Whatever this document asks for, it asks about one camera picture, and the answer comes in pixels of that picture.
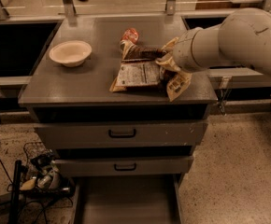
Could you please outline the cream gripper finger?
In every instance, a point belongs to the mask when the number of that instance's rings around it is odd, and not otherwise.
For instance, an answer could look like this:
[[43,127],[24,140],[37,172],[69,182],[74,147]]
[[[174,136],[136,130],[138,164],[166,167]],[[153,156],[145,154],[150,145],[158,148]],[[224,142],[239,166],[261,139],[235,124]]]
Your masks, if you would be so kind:
[[168,41],[166,44],[162,46],[162,50],[166,52],[171,52],[177,42],[178,42],[178,37],[172,38],[170,41]]
[[176,100],[191,84],[192,74],[180,71],[173,75],[166,85],[166,92],[171,102]]

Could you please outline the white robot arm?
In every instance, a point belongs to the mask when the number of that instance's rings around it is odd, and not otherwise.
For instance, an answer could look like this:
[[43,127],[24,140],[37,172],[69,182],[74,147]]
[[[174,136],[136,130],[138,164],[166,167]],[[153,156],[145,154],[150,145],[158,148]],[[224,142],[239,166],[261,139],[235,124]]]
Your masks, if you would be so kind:
[[164,49],[156,63],[175,74],[166,85],[171,101],[190,86],[193,73],[210,67],[242,65],[271,77],[271,13],[239,9],[218,25],[186,31]]

